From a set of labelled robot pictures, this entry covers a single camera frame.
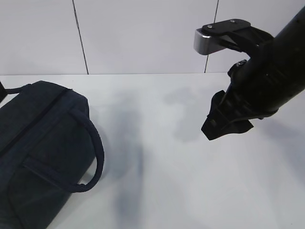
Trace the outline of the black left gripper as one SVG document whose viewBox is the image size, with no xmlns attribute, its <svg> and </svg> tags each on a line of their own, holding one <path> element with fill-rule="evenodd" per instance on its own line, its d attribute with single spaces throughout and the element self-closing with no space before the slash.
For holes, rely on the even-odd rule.
<svg viewBox="0 0 305 229">
<path fill-rule="evenodd" d="M 7 93 L 6 89 L 4 88 L 2 83 L 0 83 L 0 103 L 6 98 L 7 95 L 8 95 L 8 93 Z"/>
</svg>

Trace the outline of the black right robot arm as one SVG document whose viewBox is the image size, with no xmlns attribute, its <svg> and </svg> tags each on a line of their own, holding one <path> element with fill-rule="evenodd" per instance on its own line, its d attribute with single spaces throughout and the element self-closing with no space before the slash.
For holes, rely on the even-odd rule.
<svg viewBox="0 0 305 229">
<path fill-rule="evenodd" d="M 304 10 L 277 36 L 241 19 L 207 24 L 195 31 L 193 47 L 200 55 L 230 49 L 249 56 L 229 69 L 227 90 L 211 99 L 202 126 L 209 140 L 249 131 L 252 119 L 274 115 L 305 88 Z"/>
</svg>

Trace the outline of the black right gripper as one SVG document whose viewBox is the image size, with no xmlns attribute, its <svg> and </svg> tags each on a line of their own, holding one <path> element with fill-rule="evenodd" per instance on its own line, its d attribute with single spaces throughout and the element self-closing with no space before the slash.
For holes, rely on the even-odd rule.
<svg viewBox="0 0 305 229">
<path fill-rule="evenodd" d="M 286 75 L 273 60 L 250 59 L 228 71 L 230 85 L 211 99 L 201 128 L 208 140 L 243 134 L 253 128 L 250 119 L 270 117 L 286 103 Z"/>
</svg>

